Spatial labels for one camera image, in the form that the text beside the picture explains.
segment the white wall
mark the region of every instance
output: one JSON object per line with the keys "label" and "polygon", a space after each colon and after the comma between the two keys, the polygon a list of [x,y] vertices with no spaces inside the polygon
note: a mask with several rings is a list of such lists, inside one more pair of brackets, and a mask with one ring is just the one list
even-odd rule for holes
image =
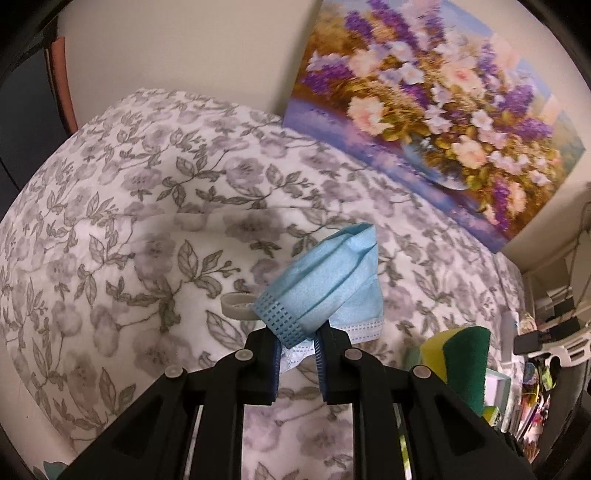
{"label": "white wall", "polygon": [[[549,85],[591,150],[591,92],[517,0],[456,3],[505,37]],[[183,89],[282,113],[320,0],[74,0],[60,15],[76,117],[84,124],[145,87]],[[522,270],[574,237],[591,198],[591,153],[506,248]]]}

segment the face mask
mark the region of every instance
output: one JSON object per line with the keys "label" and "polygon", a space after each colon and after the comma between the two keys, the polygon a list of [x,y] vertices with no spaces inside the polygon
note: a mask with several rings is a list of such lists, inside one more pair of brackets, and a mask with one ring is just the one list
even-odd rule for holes
{"label": "face mask", "polygon": [[384,300],[375,227],[359,223],[321,241],[269,285],[252,311],[281,341],[282,371],[314,353],[311,337],[327,319],[352,343],[378,338]]}

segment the floral painting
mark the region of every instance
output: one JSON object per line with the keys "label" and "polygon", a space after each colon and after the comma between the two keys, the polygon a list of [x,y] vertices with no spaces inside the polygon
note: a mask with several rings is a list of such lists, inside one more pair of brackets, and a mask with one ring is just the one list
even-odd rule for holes
{"label": "floral painting", "polygon": [[448,0],[326,0],[284,125],[402,182],[492,251],[584,151],[530,65]]}

